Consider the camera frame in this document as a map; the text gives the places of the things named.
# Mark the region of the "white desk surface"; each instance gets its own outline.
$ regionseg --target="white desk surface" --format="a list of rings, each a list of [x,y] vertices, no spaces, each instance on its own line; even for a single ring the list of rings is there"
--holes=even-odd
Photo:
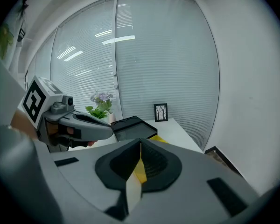
[[[192,138],[187,134],[186,131],[175,121],[174,118],[168,119],[168,121],[155,122],[154,120],[145,120],[153,127],[158,129],[158,135],[166,140],[172,145],[190,149],[203,154],[203,151],[198,147],[198,145],[192,140]],[[99,146],[104,146],[112,143],[116,143],[115,135],[113,134],[110,138],[106,140],[99,140],[91,147],[76,147],[69,148],[69,151],[94,148]]]

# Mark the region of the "person's arm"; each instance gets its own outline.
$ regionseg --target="person's arm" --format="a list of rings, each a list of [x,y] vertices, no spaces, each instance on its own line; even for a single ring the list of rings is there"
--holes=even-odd
[[[38,140],[36,131],[31,124],[30,120],[27,118],[26,114],[21,110],[17,109],[14,113],[13,119],[10,123],[12,128],[18,129],[25,134],[27,134],[30,138],[34,140]]]
[[[30,120],[27,118],[26,114],[21,110],[17,109],[14,113],[14,117],[10,123],[12,128],[16,128],[25,134],[27,134],[33,140],[38,140],[36,131],[33,125],[30,123]],[[53,125],[51,123],[47,123],[48,133],[49,135],[53,135],[58,132],[58,125]],[[67,133],[73,134],[74,129],[67,127]],[[89,141],[88,146],[92,146],[96,141]]]

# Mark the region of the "window blind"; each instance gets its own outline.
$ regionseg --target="window blind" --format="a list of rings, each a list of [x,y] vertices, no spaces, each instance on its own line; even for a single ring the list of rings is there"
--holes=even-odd
[[[50,67],[51,67],[51,54],[53,48],[53,42],[55,37],[54,31],[43,43],[40,49],[36,53],[35,57],[35,74],[40,77],[51,79]]]
[[[214,40],[192,0],[118,0],[116,67],[124,118],[154,119],[167,103],[174,118],[203,149],[218,103]]]
[[[26,74],[26,82],[27,82],[27,88],[30,86],[30,83],[35,75],[35,56],[33,57]]]
[[[86,111],[97,92],[114,95],[111,43],[114,0],[82,10],[62,24],[56,33],[51,60],[51,80],[73,96],[75,108]]]

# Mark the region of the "flower vase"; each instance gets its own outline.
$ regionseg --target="flower vase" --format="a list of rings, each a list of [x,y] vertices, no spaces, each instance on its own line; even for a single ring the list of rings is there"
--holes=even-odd
[[[115,122],[115,115],[114,113],[109,113],[109,124]]]

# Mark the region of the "purple flower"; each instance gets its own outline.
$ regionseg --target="purple flower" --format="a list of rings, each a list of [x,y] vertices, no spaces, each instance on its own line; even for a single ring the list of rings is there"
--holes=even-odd
[[[107,101],[108,100],[108,96],[105,93],[100,93],[98,95],[99,99],[102,101]]]

